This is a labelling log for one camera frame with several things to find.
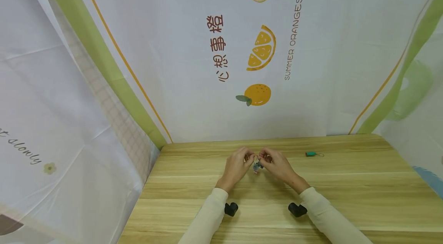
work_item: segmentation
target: hand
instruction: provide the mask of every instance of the hand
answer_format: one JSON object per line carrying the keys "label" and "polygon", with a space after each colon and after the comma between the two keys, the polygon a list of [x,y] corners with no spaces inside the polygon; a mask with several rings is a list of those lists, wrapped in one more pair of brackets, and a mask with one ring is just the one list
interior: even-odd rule
{"label": "hand", "polygon": [[254,162],[254,156],[255,154],[248,147],[242,147],[233,152],[226,160],[223,176],[218,180],[215,187],[229,193],[234,185],[245,176]]}
{"label": "hand", "polygon": [[281,152],[265,147],[260,151],[258,159],[269,173],[289,185],[298,194],[311,187],[306,180],[294,172],[288,159]]}

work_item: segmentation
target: blue patch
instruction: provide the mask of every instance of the blue patch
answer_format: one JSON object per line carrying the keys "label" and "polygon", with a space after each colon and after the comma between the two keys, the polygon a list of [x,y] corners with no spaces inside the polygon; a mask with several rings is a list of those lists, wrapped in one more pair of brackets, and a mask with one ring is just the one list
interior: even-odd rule
{"label": "blue patch", "polygon": [[443,199],[443,180],[437,177],[436,174],[432,173],[425,168],[418,166],[413,166],[414,170],[422,177],[422,179],[431,186],[432,189]]}

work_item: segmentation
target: small flower print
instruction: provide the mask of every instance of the small flower print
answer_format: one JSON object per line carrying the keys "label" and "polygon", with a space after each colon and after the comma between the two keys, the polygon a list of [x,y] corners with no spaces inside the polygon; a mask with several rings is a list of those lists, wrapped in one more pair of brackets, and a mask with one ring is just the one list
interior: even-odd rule
{"label": "small flower print", "polygon": [[52,173],[55,172],[56,170],[57,168],[55,167],[55,163],[53,162],[46,163],[45,166],[43,167],[43,171],[48,175],[52,175]]}

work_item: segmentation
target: cream sleeve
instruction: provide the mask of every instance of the cream sleeve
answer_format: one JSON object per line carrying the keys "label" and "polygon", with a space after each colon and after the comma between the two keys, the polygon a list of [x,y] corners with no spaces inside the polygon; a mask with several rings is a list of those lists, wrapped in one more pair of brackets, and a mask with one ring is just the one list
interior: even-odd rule
{"label": "cream sleeve", "polygon": [[313,187],[300,194],[302,205],[315,226],[332,244],[372,244],[372,242],[350,223],[329,201]]}
{"label": "cream sleeve", "polygon": [[210,244],[222,223],[228,193],[214,188],[178,244]]}

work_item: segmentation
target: wood grain tabletop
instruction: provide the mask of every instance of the wood grain tabletop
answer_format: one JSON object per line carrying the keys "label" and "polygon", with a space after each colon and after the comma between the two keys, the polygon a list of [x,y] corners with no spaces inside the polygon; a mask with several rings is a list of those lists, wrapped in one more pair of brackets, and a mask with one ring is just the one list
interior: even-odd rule
{"label": "wood grain tabletop", "polygon": [[[166,145],[126,224],[120,244],[177,243],[242,146],[282,151],[294,170],[374,244],[443,243],[443,200],[382,137],[374,134]],[[324,156],[306,157],[315,151]],[[288,211],[298,195],[265,169],[252,169],[228,202],[213,244],[329,243],[307,216]]]}

